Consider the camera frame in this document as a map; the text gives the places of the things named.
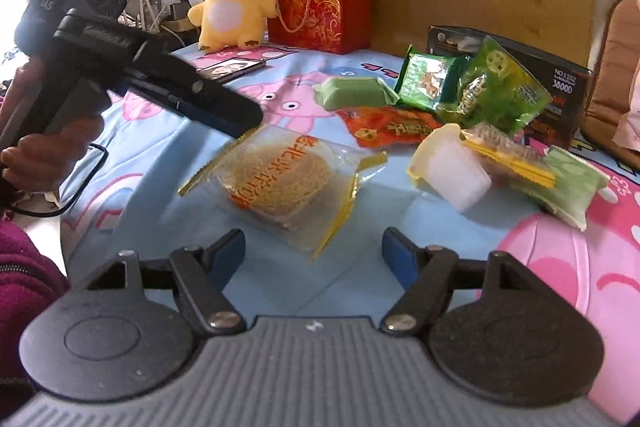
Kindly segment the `magenta sleeve forearm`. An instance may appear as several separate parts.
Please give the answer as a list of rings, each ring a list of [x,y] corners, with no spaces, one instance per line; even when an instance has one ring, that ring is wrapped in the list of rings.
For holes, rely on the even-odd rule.
[[[28,235],[1,223],[1,416],[6,418],[32,397],[18,354],[21,335],[68,289],[55,263],[40,254]]]

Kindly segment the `person's left hand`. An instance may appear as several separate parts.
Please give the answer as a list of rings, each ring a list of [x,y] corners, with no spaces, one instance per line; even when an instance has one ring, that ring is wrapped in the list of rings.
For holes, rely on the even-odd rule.
[[[27,89],[43,78],[44,66],[39,58],[31,58],[17,69],[1,103],[1,128],[6,127]],[[27,135],[17,146],[2,150],[2,178],[17,191],[54,192],[87,154],[89,144],[103,128],[103,118],[92,116],[76,119],[58,134]]]

